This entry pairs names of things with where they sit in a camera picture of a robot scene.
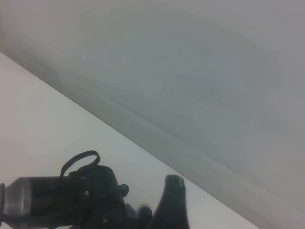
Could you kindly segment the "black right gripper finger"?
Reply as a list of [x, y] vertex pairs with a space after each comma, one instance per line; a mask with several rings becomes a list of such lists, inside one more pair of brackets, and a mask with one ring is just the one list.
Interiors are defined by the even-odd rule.
[[167, 175], [163, 195], [152, 218], [153, 229], [188, 229], [186, 189], [178, 175]]

